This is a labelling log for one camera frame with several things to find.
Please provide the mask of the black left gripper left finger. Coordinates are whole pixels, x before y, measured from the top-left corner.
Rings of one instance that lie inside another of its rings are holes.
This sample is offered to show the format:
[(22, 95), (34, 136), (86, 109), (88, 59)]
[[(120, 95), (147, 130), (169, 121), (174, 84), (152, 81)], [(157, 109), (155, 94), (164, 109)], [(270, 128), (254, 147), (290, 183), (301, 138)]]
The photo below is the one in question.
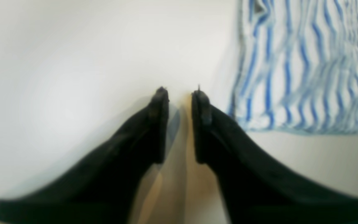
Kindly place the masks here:
[(169, 113), (161, 87), (100, 146), (58, 179), (16, 199), (0, 199), (8, 224), (126, 224), (145, 172), (161, 164)]

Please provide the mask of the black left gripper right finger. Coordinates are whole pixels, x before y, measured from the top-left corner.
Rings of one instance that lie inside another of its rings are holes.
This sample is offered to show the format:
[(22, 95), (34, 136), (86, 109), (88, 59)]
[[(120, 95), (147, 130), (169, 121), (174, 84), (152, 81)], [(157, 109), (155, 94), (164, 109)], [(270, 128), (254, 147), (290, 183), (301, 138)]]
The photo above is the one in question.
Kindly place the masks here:
[(358, 224), (358, 198), (270, 156), (203, 91), (192, 93), (191, 112), (196, 160), (216, 175), (232, 224)]

